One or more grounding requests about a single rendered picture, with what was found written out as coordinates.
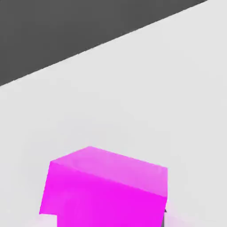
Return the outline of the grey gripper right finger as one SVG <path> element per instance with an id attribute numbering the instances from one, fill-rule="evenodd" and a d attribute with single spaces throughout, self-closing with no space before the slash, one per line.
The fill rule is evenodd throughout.
<path id="1" fill-rule="evenodd" d="M 164 211 L 161 227 L 176 227 L 176 218 L 167 210 Z"/>

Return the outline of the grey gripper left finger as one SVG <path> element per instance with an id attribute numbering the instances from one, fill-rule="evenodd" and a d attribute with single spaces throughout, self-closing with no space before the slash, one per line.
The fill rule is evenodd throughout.
<path id="1" fill-rule="evenodd" d="M 36 227 L 57 227 L 57 216 L 47 214 L 39 215 Z"/>

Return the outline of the small magenta cube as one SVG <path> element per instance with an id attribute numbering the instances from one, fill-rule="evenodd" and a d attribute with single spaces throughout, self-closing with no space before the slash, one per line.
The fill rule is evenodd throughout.
<path id="1" fill-rule="evenodd" d="M 92 146 L 52 160 L 40 214 L 57 227 L 163 227 L 166 167 Z"/>

